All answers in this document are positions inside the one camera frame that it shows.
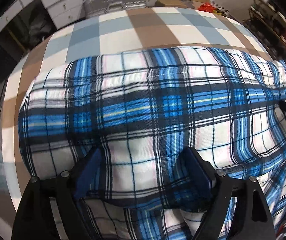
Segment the small cardboard box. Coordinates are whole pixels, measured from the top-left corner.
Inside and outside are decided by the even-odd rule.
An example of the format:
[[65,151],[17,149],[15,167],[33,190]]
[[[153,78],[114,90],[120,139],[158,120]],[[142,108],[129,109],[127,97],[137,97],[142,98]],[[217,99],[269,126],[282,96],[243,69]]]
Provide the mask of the small cardboard box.
[[187,8],[187,5],[181,0],[157,0],[155,7],[174,7],[174,8]]

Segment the shoe rack with shoes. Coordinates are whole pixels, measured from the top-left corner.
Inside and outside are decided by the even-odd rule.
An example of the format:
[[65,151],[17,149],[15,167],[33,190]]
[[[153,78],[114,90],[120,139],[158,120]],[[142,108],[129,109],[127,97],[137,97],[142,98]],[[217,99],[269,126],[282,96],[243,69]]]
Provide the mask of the shoe rack with shoes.
[[286,17],[272,0],[253,0],[244,25],[262,43],[272,59],[286,62]]

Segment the orange plastic bag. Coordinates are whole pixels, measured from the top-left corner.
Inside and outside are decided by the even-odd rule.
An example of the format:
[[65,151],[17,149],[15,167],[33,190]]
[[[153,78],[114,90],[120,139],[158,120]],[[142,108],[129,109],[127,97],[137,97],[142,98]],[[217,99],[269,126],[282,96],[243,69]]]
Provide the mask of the orange plastic bag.
[[197,9],[198,11],[203,11],[203,12],[209,12],[209,13],[213,13],[213,11],[216,10],[216,8],[214,6],[211,5],[211,3],[203,3],[202,5],[200,5]]

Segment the black bag under desk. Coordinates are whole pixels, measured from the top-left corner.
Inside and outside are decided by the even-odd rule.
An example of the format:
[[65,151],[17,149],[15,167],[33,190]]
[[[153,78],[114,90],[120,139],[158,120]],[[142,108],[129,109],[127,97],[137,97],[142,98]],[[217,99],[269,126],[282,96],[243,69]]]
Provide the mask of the black bag under desk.
[[54,31],[54,26],[46,15],[38,14],[32,19],[29,27],[29,44],[36,47],[48,38]]

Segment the blue white plaid shirt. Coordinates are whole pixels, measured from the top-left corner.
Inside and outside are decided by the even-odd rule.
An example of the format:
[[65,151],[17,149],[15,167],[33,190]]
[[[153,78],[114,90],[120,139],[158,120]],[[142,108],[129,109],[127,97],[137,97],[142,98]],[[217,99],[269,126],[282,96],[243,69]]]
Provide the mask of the blue white plaid shirt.
[[286,221],[286,65],[181,46],[92,56],[40,73],[20,107],[31,178],[56,178],[92,148],[103,162],[80,200],[98,239],[193,239],[205,213],[180,156],[253,176],[274,231]]

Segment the white drawer desk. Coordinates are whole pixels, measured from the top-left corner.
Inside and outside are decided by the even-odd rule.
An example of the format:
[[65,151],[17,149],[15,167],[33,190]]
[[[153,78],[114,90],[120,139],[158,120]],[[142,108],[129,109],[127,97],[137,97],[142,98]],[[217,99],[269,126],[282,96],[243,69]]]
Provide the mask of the white drawer desk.
[[[0,32],[23,9],[35,0],[15,0],[0,16]],[[55,27],[61,29],[85,16],[83,0],[40,0]]]

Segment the silver flat suitcase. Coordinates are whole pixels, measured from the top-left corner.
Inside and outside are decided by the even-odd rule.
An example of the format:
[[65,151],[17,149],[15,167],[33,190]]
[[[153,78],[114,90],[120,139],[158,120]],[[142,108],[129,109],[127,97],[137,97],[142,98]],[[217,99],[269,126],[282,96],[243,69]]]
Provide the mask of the silver flat suitcase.
[[146,0],[84,0],[85,17],[108,14],[110,12],[146,7]]

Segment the checkered brown blue bedsheet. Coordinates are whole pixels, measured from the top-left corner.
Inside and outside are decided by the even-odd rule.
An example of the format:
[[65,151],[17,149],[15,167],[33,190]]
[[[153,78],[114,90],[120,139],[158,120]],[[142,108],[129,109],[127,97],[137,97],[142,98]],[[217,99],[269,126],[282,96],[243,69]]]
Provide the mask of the checkered brown blue bedsheet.
[[1,118],[2,156],[14,207],[29,180],[19,152],[19,107],[32,80],[43,71],[100,54],[179,45],[235,48],[270,60],[241,23],[221,15],[167,7],[112,12],[69,25],[24,56],[7,80]]

